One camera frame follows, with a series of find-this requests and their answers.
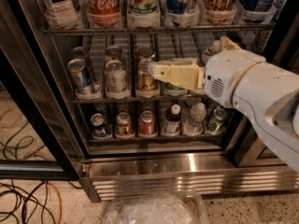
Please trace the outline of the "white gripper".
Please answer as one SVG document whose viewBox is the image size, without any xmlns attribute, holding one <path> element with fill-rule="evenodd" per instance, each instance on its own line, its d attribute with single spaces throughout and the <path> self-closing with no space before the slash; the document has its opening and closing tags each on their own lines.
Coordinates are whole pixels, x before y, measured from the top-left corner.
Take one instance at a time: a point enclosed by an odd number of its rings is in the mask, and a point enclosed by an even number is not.
<svg viewBox="0 0 299 224">
<path fill-rule="evenodd" d="M 241 78 L 265 57 L 240 49 L 229 37 L 220 39 L 220 53 L 212 56 L 205 69 L 197 58 L 174 58 L 150 62 L 148 72 L 164 83 L 170 83 L 189 91 L 204 87 L 206 95 L 225 108 L 233 108 L 233 94 Z"/>
</svg>

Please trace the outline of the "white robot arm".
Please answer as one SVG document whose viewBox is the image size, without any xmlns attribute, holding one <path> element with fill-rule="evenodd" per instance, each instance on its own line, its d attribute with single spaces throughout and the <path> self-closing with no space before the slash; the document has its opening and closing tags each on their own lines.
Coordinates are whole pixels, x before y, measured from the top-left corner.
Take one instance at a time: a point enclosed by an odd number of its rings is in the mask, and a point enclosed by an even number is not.
<svg viewBox="0 0 299 224">
<path fill-rule="evenodd" d="M 192 59 L 149 63 L 156 79 L 189 91 L 203 89 L 245 115 L 262 142 L 299 172 L 299 76 L 240 48 L 226 36 L 205 67 Z"/>
</svg>

